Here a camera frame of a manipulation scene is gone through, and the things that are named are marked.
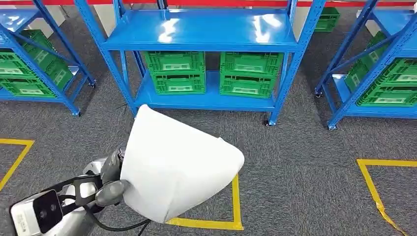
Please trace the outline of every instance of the yellow tape line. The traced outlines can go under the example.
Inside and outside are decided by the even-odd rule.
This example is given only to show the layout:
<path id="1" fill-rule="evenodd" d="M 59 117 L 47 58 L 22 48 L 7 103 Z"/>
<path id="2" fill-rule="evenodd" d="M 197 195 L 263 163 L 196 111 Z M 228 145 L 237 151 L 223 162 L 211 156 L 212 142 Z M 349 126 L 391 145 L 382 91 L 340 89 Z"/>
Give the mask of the yellow tape line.
<path id="1" fill-rule="evenodd" d="M 170 225 L 178 225 L 202 229 L 218 230 L 243 230 L 240 218 L 240 198 L 239 198 L 239 177 L 238 175 L 232 181 L 232 203 L 233 203 L 233 221 L 211 221 L 211 220 L 194 220 L 184 218 L 173 218 L 166 222 Z"/>
<path id="2" fill-rule="evenodd" d="M 23 158 L 26 156 L 27 152 L 32 147 L 34 142 L 35 142 L 34 140 L 0 139 L 0 144 L 25 145 L 26 146 L 23 149 L 23 151 L 19 154 L 19 156 L 17 157 L 13 165 L 10 167 L 10 169 L 7 171 L 6 175 L 0 181 L 0 191 L 6 185 L 7 181 L 10 179 L 10 177 L 12 176 L 13 172 L 16 170 L 20 162 L 22 162 Z"/>
<path id="3" fill-rule="evenodd" d="M 372 181 L 371 175 L 366 168 L 367 165 L 370 166 L 402 166 L 402 167 L 417 167 L 417 161 L 401 161 L 401 160 L 372 160 L 372 159 L 358 159 L 357 163 L 359 165 L 360 171 L 365 178 L 366 184 L 368 185 L 369 192 L 371 192 L 372 198 L 377 205 L 381 216 L 390 223 L 396 230 L 400 231 L 404 236 L 408 236 L 405 231 L 400 229 L 397 224 L 385 213 L 384 204 L 381 201 L 381 198 L 377 192 L 377 189 Z"/>

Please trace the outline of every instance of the blue shelf frame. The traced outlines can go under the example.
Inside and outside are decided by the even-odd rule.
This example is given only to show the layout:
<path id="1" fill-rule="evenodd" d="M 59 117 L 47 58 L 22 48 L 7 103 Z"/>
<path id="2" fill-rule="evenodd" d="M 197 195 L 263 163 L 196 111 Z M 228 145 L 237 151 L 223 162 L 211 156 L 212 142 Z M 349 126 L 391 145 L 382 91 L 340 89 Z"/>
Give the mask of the blue shelf frame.
<path id="1" fill-rule="evenodd" d="M 375 10 L 377 2 L 378 0 L 367 1 L 351 31 L 345 37 L 326 72 L 315 87 L 317 97 L 322 96 L 324 92 L 332 112 L 332 116 L 328 121 L 329 130 L 336 129 L 336 124 L 345 116 L 417 118 L 417 105 L 413 107 L 368 107 L 356 105 L 356 101 L 360 96 L 395 58 L 417 58 L 417 13 L 407 10 Z M 354 37 L 367 20 L 375 20 L 381 30 L 387 35 L 387 39 L 340 63 Z M 346 75 L 334 74 L 339 69 L 380 48 L 387 42 L 390 42 L 390 45 L 364 76 L 355 91 L 351 92 L 346 86 L 344 81 Z M 328 88 L 331 81 L 333 81 L 341 101 L 339 107 L 336 107 L 335 100 Z"/>
<path id="2" fill-rule="evenodd" d="M 159 10 L 126 10 L 113 0 L 116 27 L 105 39 L 85 0 L 75 0 L 126 103 L 135 116 L 138 107 L 233 110 L 269 112 L 268 125 L 276 125 L 305 49 L 325 5 L 313 0 L 297 41 L 292 24 L 297 0 L 285 9 L 167 9 L 158 0 Z M 277 96 L 269 99 L 219 94 L 219 73 L 207 72 L 207 92 L 199 95 L 158 95 L 154 91 L 139 51 L 235 51 L 280 52 L 284 61 Z M 122 72 L 111 51 L 120 51 Z M 143 78 L 132 96 L 127 77 L 125 52 L 132 51 Z"/>
<path id="3" fill-rule="evenodd" d="M 81 91 L 83 85 L 88 82 L 89 86 L 95 86 L 95 79 L 90 75 L 87 67 L 82 63 L 80 57 L 72 48 L 65 35 L 59 29 L 58 25 L 48 12 L 46 7 L 40 0 L 33 0 L 35 9 L 0 9 L 0 48 L 8 48 L 14 51 L 25 63 L 37 74 L 40 80 L 51 89 L 55 94 L 55 98 L 35 97 L 35 96 L 15 96 L 9 91 L 0 87 L 0 100 L 14 100 L 14 101 L 35 101 L 35 102 L 58 102 L 63 103 L 74 116 L 80 115 L 80 109 L 74 105 L 74 101 Z M 68 59 L 61 54 L 45 48 L 32 40 L 29 40 L 19 33 L 34 19 L 43 18 L 52 30 L 58 35 L 64 46 L 68 50 L 71 58 Z M 16 38 L 23 40 L 29 44 L 32 44 L 42 50 L 45 50 L 55 56 L 65 60 L 70 66 L 68 67 L 73 74 L 72 78 L 64 86 L 63 90 L 59 89 L 51 78 L 36 64 L 36 62 L 27 54 L 23 47 L 17 42 Z M 69 88 L 73 84 L 75 77 L 78 73 L 82 73 L 82 77 L 71 91 L 70 94 L 66 94 Z"/>

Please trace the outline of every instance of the shelf board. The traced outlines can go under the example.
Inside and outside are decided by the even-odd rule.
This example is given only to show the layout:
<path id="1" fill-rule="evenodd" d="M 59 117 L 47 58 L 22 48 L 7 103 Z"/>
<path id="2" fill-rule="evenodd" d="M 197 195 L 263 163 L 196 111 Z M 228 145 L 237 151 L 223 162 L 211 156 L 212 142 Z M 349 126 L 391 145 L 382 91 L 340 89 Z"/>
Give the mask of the shelf board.
<path id="1" fill-rule="evenodd" d="M 74 79 L 78 73 L 79 67 L 78 66 L 68 66 L 69 70 L 72 73 L 72 78 L 69 80 L 66 85 L 64 86 L 64 91 L 66 92 L 70 87 L 71 84 L 74 82 Z M 16 101 L 39 101 L 39 102 L 62 102 L 61 99 L 58 98 L 44 98 L 44 97 L 29 97 L 29 96 L 15 96 L 9 91 L 0 87 L 0 100 L 16 100 Z"/>
<path id="2" fill-rule="evenodd" d="M 346 102 L 351 92 L 345 83 L 346 75 L 333 75 L 333 82 L 342 102 Z M 352 117 L 417 118 L 417 105 L 413 107 L 368 107 L 352 104 L 346 113 Z"/>
<path id="3" fill-rule="evenodd" d="M 219 72 L 207 71 L 206 93 L 191 95 L 158 95 L 152 78 L 146 72 L 135 100 L 136 106 L 148 104 L 152 108 L 175 108 L 196 110 L 229 110 L 271 112 L 274 99 L 251 98 L 242 96 L 220 95 Z"/>
<path id="4" fill-rule="evenodd" d="M 38 17 L 38 9 L 0 9 L 0 24 L 12 32 L 20 32 Z"/>
<path id="5" fill-rule="evenodd" d="M 129 10 L 104 42 L 107 50 L 294 52 L 282 9 Z"/>
<path id="6" fill-rule="evenodd" d="M 393 35 L 404 28 L 410 21 L 414 12 L 412 10 L 374 10 L 373 18 L 381 30 L 388 35 Z M 408 40 L 404 46 L 406 54 L 416 56 L 417 54 L 417 33 Z"/>
<path id="7" fill-rule="evenodd" d="M 340 100 L 342 102 L 346 102 L 348 98 L 351 96 L 351 91 L 349 90 L 349 87 L 345 83 L 346 75 L 332 75 L 333 82 L 336 85 L 337 94 L 340 97 Z"/>

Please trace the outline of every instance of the stacked crates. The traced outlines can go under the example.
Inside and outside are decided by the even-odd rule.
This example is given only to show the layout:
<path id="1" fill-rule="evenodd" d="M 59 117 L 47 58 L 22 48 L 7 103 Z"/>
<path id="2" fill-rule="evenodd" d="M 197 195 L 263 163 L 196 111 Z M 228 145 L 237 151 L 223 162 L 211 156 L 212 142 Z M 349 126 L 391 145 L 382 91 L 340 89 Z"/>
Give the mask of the stacked crates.
<path id="1" fill-rule="evenodd" d="M 282 60 L 282 53 L 222 52 L 220 94 L 270 98 Z"/>
<path id="2" fill-rule="evenodd" d="M 204 52 L 143 52 L 156 93 L 203 94 L 206 92 Z"/>
<path id="3" fill-rule="evenodd" d="M 380 31 L 369 42 L 367 48 L 386 39 Z M 382 56 L 388 44 L 359 59 L 345 79 L 351 92 Z M 410 107 L 417 103 L 417 59 L 395 59 L 375 79 L 374 83 L 358 99 L 358 106 Z"/>
<path id="4" fill-rule="evenodd" d="M 339 17 L 340 13 L 335 7 L 323 8 L 314 32 L 332 32 Z"/>
<path id="5" fill-rule="evenodd" d="M 24 30 L 25 36 L 51 50 L 55 50 L 41 30 Z M 72 78 L 66 63 L 42 49 L 31 44 L 19 42 L 39 67 L 63 89 Z M 0 51 L 0 86 L 15 96 L 56 97 L 40 78 L 10 49 Z"/>

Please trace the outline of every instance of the black cable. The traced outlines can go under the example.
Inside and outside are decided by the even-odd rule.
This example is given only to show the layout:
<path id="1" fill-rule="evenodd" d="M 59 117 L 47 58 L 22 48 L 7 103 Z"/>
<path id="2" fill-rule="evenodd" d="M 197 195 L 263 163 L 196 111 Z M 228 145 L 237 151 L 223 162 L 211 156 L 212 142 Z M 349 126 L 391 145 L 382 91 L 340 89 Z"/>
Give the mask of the black cable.
<path id="1" fill-rule="evenodd" d="M 150 223 L 150 221 L 148 221 L 143 227 L 142 227 L 142 229 L 139 231 L 139 234 L 138 234 L 138 236 L 141 236 L 142 235 L 142 233 L 143 233 L 143 231 L 145 230 L 145 228 L 146 228 L 146 226 L 148 226 L 148 224 Z"/>
<path id="2" fill-rule="evenodd" d="M 113 228 L 113 227 L 109 227 L 107 225 L 104 225 L 103 223 L 101 223 L 97 217 L 95 217 L 95 215 L 93 214 L 93 212 L 91 211 L 91 209 L 88 206 L 83 206 L 84 209 L 87 212 L 87 215 L 94 221 L 95 224 L 97 224 L 100 228 L 108 230 L 108 231 L 114 231 L 114 232 L 121 232 L 121 231 L 127 231 L 127 230 L 131 230 L 134 228 L 137 228 L 141 225 L 144 225 L 146 223 L 149 224 L 150 220 L 146 219 L 142 222 L 139 222 L 138 224 L 132 225 L 132 226 L 128 226 L 128 227 L 124 227 L 124 228 Z"/>
<path id="3" fill-rule="evenodd" d="M 75 200 L 75 196 L 73 195 L 60 195 L 60 200 L 61 199 L 73 199 Z M 139 232 L 139 235 L 145 230 L 145 227 L 150 223 L 149 219 L 146 219 L 142 222 L 139 222 L 138 224 L 132 225 L 132 226 L 128 226 L 128 227 L 124 227 L 124 228 L 113 228 L 113 227 L 109 227 L 107 225 L 104 225 L 103 223 L 101 223 L 97 217 L 95 217 L 94 213 L 92 212 L 92 210 L 90 209 L 90 207 L 88 206 L 83 206 L 84 209 L 86 210 L 87 215 L 91 218 L 91 220 L 97 224 L 100 228 L 108 230 L 108 231 L 114 231 L 114 232 L 122 232 L 122 231 L 128 231 L 128 230 L 132 230 L 134 228 L 137 228 L 141 225 L 144 225 L 141 229 L 141 231 Z"/>

